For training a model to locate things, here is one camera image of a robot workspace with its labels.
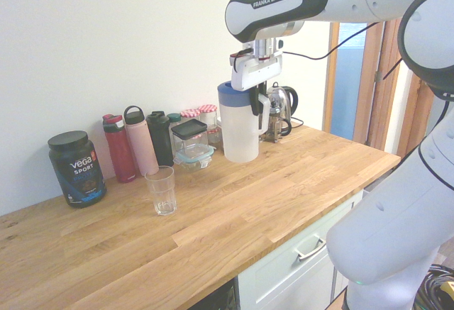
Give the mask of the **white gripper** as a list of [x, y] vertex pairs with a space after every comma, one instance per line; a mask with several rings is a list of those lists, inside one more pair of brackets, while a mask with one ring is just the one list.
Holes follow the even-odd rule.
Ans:
[[254, 116], [260, 114], [259, 93], [267, 93], [267, 80], [282, 72], [282, 53], [276, 52], [270, 59], [260, 60], [247, 54], [236, 57], [231, 55], [231, 86], [236, 91], [248, 90], [251, 110]]

